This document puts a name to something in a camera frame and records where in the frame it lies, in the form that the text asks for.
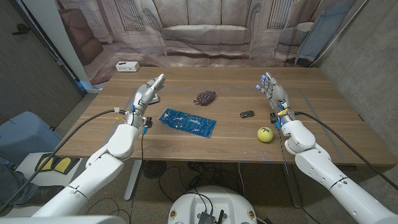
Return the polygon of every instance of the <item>printed backdrop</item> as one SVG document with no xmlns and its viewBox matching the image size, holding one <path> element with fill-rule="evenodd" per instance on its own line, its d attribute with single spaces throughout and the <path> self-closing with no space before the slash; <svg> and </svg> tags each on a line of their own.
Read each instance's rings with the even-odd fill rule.
<svg viewBox="0 0 398 224">
<path fill-rule="evenodd" d="M 308 66 L 348 20 L 355 4 L 355 0 L 55 1 L 93 85 L 108 81 L 119 61 L 157 67 Z"/>
</svg>

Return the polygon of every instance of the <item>blue chair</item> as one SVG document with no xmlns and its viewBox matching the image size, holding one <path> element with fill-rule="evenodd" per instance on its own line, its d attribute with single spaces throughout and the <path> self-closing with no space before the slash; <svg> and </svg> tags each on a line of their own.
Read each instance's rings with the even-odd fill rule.
<svg viewBox="0 0 398 224">
<path fill-rule="evenodd" d="M 0 126 L 0 157 L 19 165 L 29 153 L 52 152 L 62 137 L 25 111 Z"/>
</svg>

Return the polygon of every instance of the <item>gray panel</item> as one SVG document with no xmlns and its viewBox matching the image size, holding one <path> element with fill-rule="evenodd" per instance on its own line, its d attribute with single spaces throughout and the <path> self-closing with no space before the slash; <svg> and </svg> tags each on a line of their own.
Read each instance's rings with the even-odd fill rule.
<svg viewBox="0 0 398 224">
<path fill-rule="evenodd" d="M 0 11 L 0 114 L 31 111 L 56 126 L 81 96 L 32 31 L 12 34 L 25 22 L 11 3 L 0 1 Z"/>
</svg>

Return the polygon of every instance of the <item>yellow pad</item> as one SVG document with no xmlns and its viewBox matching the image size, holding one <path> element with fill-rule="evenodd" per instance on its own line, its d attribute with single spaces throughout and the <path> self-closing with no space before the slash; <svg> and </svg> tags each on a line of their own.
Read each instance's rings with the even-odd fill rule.
<svg viewBox="0 0 398 224">
<path fill-rule="evenodd" d="M 43 158 L 43 159 L 40 161 L 39 167 L 47 160 L 47 158 L 48 158 L 48 157 L 45 157 L 45 158 Z M 45 166 L 43 166 L 43 168 L 42 168 L 40 171 L 50 170 L 50 169 L 51 169 L 51 164 L 52 164 L 52 162 L 53 162 L 53 158 L 51 158 L 51 159 L 47 162 L 47 164 L 46 164 Z"/>
<path fill-rule="evenodd" d="M 63 158 L 56 166 L 55 166 L 55 170 L 61 173 L 64 173 L 66 171 L 66 169 L 68 168 L 68 166 L 70 165 L 70 162 L 72 160 L 70 158 Z"/>
</svg>

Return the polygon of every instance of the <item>wooden table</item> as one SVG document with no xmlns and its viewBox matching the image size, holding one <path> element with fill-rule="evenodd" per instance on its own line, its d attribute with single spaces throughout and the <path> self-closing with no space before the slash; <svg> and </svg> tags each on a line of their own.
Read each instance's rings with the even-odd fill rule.
<svg viewBox="0 0 398 224">
<path fill-rule="evenodd" d="M 74 127 L 114 106 L 128 109 L 134 90 L 164 73 L 166 82 L 165 88 L 159 92 L 160 102 L 150 105 L 145 113 L 145 116 L 154 118 L 154 124 L 144 137 L 144 159 L 282 163 L 278 131 L 269 121 L 272 112 L 269 101 L 255 89 L 265 71 L 271 72 L 286 89 L 294 111 L 320 118 L 370 163 L 376 166 L 396 163 L 392 153 L 318 68 L 142 67 L 136 73 L 116 73 Z M 216 91 L 216 100 L 208 106 L 194 104 L 197 94 L 205 90 Z M 210 118 L 217 124 L 209 138 L 179 131 L 157 120 L 164 108 Z M 256 115 L 240 118 L 240 112 L 247 110 L 253 110 Z M 363 164 L 318 123 L 305 116 L 297 118 L 315 135 L 317 143 L 330 153 L 335 164 Z M 94 119 L 84 125 L 57 155 L 90 157 L 109 139 L 115 124 L 116 114 Z M 263 126 L 272 128 L 274 132 L 270 143 L 260 142 L 257 138 L 257 130 Z M 141 159 L 141 141 L 136 141 L 134 147 L 131 157 Z M 284 154 L 287 162 L 294 163 L 292 155 L 286 150 Z"/>
</svg>

